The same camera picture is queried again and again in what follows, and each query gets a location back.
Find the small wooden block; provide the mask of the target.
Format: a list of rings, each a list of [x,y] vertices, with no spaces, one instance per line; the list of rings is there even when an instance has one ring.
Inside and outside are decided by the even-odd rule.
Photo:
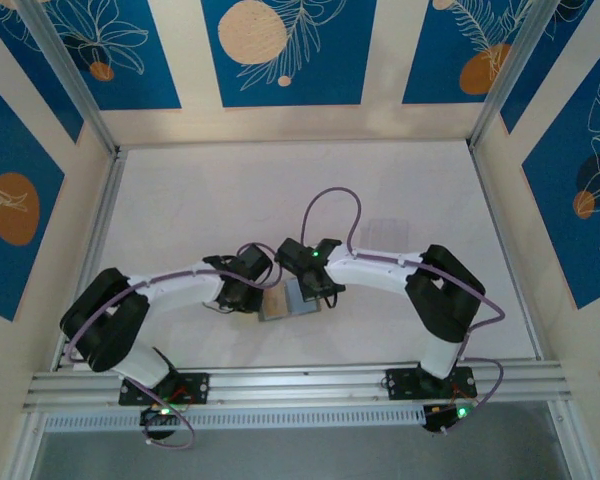
[[[283,318],[288,313],[286,293],[283,289],[266,290],[263,295],[261,317],[263,321]]]

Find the grey card holder wallet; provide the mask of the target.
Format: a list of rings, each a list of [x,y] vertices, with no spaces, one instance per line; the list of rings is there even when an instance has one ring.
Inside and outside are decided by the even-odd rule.
[[[287,298],[288,313],[285,317],[277,320],[318,313],[321,310],[319,302],[316,299],[304,299],[300,289],[299,281],[295,277],[281,281],[276,287],[272,289],[283,289],[286,293]],[[261,314],[258,314],[258,319],[260,322],[269,322],[263,321]]]

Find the black left controller board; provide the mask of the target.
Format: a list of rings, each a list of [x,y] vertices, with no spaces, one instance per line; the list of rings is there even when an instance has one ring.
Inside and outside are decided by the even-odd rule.
[[[139,424],[147,441],[162,441],[175,433],[175,430],[166,430],[165,426],[176,426],[179,420],[169,408],[148,407],[140,413]]]

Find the black controller board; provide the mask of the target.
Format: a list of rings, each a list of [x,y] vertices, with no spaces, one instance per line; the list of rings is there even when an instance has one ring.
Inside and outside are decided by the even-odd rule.
[[[423,406],[425,424],[423,428],[433,434],[446,434],[464,420],[479,402],[475,400],[446,401]]]
[[[179,420],[169,408],[148,407],[140,413],[139,424],[147,441],[162,441],[175,433],[175,430],[166,430],[165,426],[176,426]]]

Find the black right controller board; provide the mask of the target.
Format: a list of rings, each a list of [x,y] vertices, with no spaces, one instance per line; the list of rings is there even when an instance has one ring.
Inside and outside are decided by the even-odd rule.
[[[446,434],[464,420],[479,402],[475,400],[446,401],[423,406],[425,424],[423,428],[433,434]]]

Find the aluminium front rail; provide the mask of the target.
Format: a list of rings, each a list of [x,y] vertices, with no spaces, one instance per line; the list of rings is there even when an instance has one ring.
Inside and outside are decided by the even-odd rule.
[[[358,364],[333,366],[210,368],[202,388],[206,408],[313,407],[387,404],[389,369],[415,364]],[[557,361],[486,360],[468,362],[480,398],[503,379],[493,402],[566,401],[573,398]],[[33,375],[25,395],[26,412],[117,409],[122,380],[114,373],[62,369]]]

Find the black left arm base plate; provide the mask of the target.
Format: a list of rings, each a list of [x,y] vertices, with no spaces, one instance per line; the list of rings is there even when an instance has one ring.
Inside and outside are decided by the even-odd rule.
[[[208,373],[169,373],[151,392],[177,406],[205,405],[210,391]],[[125,379],[119,393],[121,406],[150,406],[157,401],[144,390]]]

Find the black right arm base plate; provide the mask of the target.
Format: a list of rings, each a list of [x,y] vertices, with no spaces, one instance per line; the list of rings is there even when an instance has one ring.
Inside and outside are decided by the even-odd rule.
[[[444,379],[434,377],[420,367],[394,368],[385,371],[384,381],[390,400],[451,400],[458,395],[477,397],[470,367],[455,367]]]

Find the aluminium side rail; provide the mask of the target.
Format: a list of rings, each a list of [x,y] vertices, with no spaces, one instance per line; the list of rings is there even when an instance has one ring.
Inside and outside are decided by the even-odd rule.
[[[513,237],[510,235],[510,230],[504,215],[502,202],[497,197],[495,187],[489,178],[486,163],[481,159],[480,155],[474,149],[469,148],[469,153],[487,208],[489,210],[496,236],[498,238],[500,250],[507,267],[508,276],[515,292],[516,302],[519,310],[521,311],[520,316],[524,321],[526,335],[534,351],[532,358],[535,361],[545,360],[546,355],[543,339],[538,335],[538,329],[534,323],[533,308],[525,298],[525,285],[521,276],[521,268],[519,262],[515,258],[516,251],[513,243]]]
[[[97,268],[100,265],[127,156],[128,151],[119,147],[116,154],[112,157],[111,165],[107,171],[105,183],[99,196],[96,214],[89,230],[86,252],[79,270],[77,284],[66,308],[73,305],[89,282],[97,275]]]

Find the aluminium frame post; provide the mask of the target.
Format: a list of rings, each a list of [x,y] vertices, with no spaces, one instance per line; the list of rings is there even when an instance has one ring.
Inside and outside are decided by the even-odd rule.
[[[21,19],[82,119],[91,127],[104,150],[111,158],[116,159],[118,145],[44,8],[37,0],[14,0],[14,3]]]
[[[522,23],[509,54],[486,96],[483,107],[467,138],[467,147],[474,153],[491,123],[516,85],[521,72],[533,53],[560,0],[533,0],[528,17]]]

